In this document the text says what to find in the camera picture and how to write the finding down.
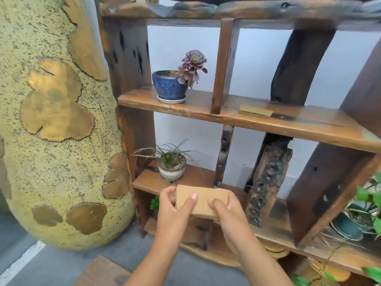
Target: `white floor line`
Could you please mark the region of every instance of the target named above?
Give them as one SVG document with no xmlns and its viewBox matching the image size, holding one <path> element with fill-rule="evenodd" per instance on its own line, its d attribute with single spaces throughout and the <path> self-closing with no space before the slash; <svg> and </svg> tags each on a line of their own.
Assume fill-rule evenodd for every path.
<svg viewBox="0 0 381 286">
<path fill-rule="evenodd" d="M 21 271 L 22 268 L 26 266 L 33 259 L 34 256 L 38 254 L 45 247 L 45 244 L 38 241 L 33 246 L 31 246 L 26 252 L 16 260 L 8 269 L 0 275 L 0 286 L 6 286 L 9 281 L 13 279 Z"/>
</svg>

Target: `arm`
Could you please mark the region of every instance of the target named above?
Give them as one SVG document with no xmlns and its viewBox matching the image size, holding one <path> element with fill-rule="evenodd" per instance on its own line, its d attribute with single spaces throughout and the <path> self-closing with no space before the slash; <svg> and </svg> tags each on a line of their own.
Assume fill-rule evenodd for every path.
<svg viewBox="0 0 381 286">
<path fill-rule="evenodd" d="M 179 249 L 189 215 L 197 204 L 198 198 L 194 193 L 180 209 L 175 209 L 168 197 L 168 194 L 175 190 L 175 186 L 170 186 L 160 192 L 154 243 L 124 286 L 162 286 L 164 284 Z"/>
<path fill-rule="evenodd" d="M 251 286 L 293 286 L 281 266 L 251 231 L 241 204 L 233 192 L 229 193 L 227 207 L 218 199 L 208 202 L 217 212 L 226 243 L 240 262 Z"/>
</svg>

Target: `blue ceramic pot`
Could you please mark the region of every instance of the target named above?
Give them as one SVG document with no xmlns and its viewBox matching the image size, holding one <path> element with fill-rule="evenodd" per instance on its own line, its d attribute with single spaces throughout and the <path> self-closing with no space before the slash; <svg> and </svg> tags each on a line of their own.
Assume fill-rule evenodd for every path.
<svg viewBox="0 0 381 286">
<path fill-rule="evenodd" d="M 351 204 L 349 208 L 364 211 L 364 208 L 355 204 Z M 365 219 L 365 224 L 359 223 L 357 220 L 349 216 L 347 213 L 341 212 L 337 215 L 336 218 L 332 220 L 331 225 L 342 236 L 350 240 L 361 240 L 362 233 L 369 230 L 368 225 L 369 223 L 371 223 L 370 215 L 368 218 L 368 216 L 364 214 L 363 219 Z"/>
<path fill-rule="evenodd" d="M 169 103 L 181 103 L 185 100 L 185 92 L 188 89 L 187 84 L 180 84 L 179 77 L 166 76 L 169 70 L 155 71 L 152 73 L 152 81 L 158 93 L 159 100 Z"/>
</svg>

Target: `rustic wooden shelving unit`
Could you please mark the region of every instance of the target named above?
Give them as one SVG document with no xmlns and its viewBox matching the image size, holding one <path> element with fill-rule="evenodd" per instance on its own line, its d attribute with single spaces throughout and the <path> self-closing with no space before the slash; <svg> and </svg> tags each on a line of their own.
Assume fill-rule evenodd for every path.
<svg viewBox="0 0 381 286">
<path fill-rule="evenodd" d="M 336 30 L 381 31 L 381 13 L 359 0 L 245 1 L 220 6 L 178 3 L 169 8 L 124 0 L 96 3 L 126 155 L 155 146 L 154 111 L 223 124 L 216 170 L 201 169 L 203 178 L 196 167 L 187 165 L 177 182 L 232 190 L 260 239 L 326 260 L 340 241 L 329 222 L 353 198 L 355 185 L 364 184 L 381 163 L 381 42 L 339 109 L 304 106 L 304 102 Z M 148 25 L 220 28 L 213 92 L 188 90 L 183 104 L 156 99 Z M 229 92 L 240 28 L 293 29 L 274 75 L 270 100 Z M 268 119 L 241 115 L 237 110 L 242 104 L 270 109 L 273 114 Z M 234 127 L 266 132 L 245 189 L 222 184 Z M 276 194 L 292 158 L 287 146 L 293 137 L 320 144 L 287 200 L 281 200 Z M 149 203 L 170 183 L 158 173 L 157 161 L 130 157 L 128 168 L 140 229 L 155 234 Z M 239 267 L 217 223 L 190 222 L 181 246 L 205 259 Z M 362 267 L 381 268 L 381 246 L 371 239 L 350 242 L 330 262 L 364 274 Z"/>
</svg>

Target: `white ceramic pot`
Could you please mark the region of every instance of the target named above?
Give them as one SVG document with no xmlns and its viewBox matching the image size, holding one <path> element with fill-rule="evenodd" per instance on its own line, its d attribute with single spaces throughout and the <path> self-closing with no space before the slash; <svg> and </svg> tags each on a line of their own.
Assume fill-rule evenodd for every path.
<svg viewBox="0 0 381 286">
<path fill-rule="evenodd" d="M 181 178 L 181 176 L 183 175 L 186 163 L 187 160 L 184 158 L 184 163 L 181 164 L 181 166 L 179 166 L 176 169 L 169 170 L 160 165 L 159 162 L 159 172 L 162 175 L 162 177 L 165 178 L 167 181 L 174 182 Z"/>
</svg>

